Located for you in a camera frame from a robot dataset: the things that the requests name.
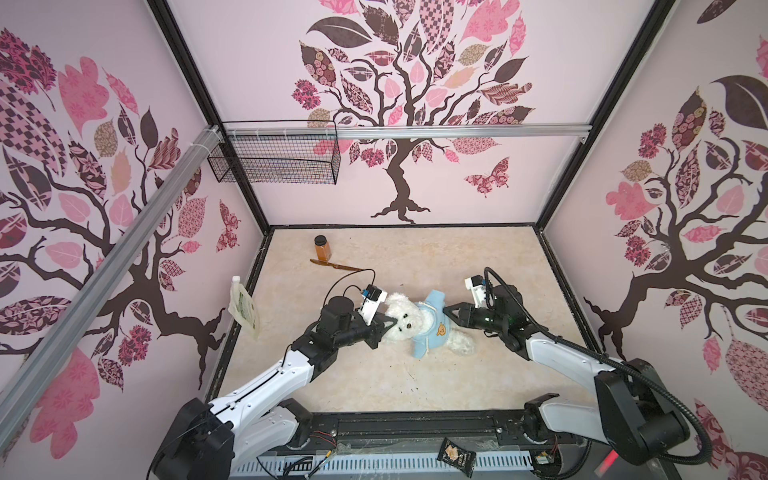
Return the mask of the light blue bear hoodie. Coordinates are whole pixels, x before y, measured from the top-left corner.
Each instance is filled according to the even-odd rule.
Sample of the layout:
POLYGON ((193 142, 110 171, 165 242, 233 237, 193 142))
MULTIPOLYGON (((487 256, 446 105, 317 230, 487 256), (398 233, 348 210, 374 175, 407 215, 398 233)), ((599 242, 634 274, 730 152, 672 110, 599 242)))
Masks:
POLYGON ((438 290, 432 290, 424 301, 418 302, 417 307, 428 327, 412 338, 412 355, 422 359, 430 350, 443 347, 451 333, 452 322, 445 315, 446 295, 438 290))

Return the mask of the white teddy bear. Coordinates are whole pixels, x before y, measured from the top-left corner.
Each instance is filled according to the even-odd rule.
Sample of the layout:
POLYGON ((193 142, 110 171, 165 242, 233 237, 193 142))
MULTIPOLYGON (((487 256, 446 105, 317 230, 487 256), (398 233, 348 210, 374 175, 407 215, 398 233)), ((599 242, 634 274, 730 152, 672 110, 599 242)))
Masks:
MULTIPOLYGON (((417 307, 417 303, 411 301, 402 293, 388 295, 385 300, 385 315, 394 319, 396 324, 384 334, 383 340, 385 342, 399 343, 410 341, 412 345, 412 338, 428 327, 427 321, 422 317, 417 307)), ((461 356, 473 355, 476 350, 474 339, 459 329, 454 322, 452 322, 449 339, 443 347, 461 356)))

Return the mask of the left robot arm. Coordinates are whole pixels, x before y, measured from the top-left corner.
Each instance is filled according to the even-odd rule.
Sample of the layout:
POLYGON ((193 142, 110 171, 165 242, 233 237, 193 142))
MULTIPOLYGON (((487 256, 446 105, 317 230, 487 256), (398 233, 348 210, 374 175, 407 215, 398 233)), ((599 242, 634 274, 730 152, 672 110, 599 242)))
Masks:
POLYGON ((159 479, 227 479, 264 452, 303 444, 312 416, 291 394, 325 372, 340 349, 359 342, 375 349, 395 324, 376 302, 356 308, 345 296, 331 298, 269 369, 227 395, 185 403, 148 473, 159 479))

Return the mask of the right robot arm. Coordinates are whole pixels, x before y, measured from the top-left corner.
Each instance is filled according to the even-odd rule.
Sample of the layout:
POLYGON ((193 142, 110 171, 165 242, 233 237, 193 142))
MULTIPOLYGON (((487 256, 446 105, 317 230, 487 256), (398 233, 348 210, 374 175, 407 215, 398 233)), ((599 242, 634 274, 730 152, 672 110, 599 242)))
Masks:
POLYGON ((531 319, 511 286, 497 285, 491 293, 481 286, 479 294, 483 301, 446 306, 443 313, 461 327, 497 335, 511 352, 568 377, 594 398, 579 404, 551 394, 528 402, 535 428, 604 443, 633 465, 690 438, 685 416, 662 394, 665 388, 650 364, 621 363, 552 334, 531 319))

